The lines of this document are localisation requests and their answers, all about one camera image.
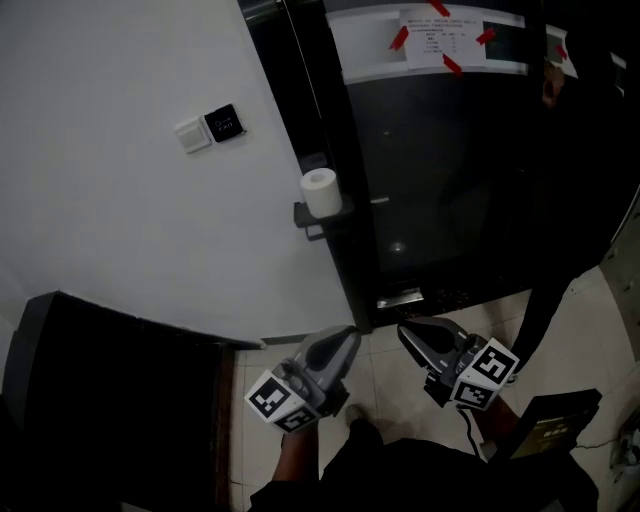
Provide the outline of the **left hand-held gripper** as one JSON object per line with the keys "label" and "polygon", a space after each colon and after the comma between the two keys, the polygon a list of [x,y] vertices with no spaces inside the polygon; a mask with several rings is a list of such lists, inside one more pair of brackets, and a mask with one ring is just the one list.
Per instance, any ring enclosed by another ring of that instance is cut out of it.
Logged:
{"label": "left hand-held gripper", "polygon": [[349,397],[344,379],[360,345],[354,326],[312,333],[300,352],[264,371],[244,400],[264,423],[284,434],[335,416]]}

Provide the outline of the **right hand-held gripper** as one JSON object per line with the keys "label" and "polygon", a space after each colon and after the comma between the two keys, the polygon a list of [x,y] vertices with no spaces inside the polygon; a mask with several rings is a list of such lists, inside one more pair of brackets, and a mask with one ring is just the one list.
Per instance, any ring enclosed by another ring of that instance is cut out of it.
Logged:
{"label": "right hand-held gripper", "polygon": [[441,407],[453,402],[487,410],[518,364],[496,339],[467,334],[446,318],[405,319],[397,331],[413,359],[428,370],[424,390]]}

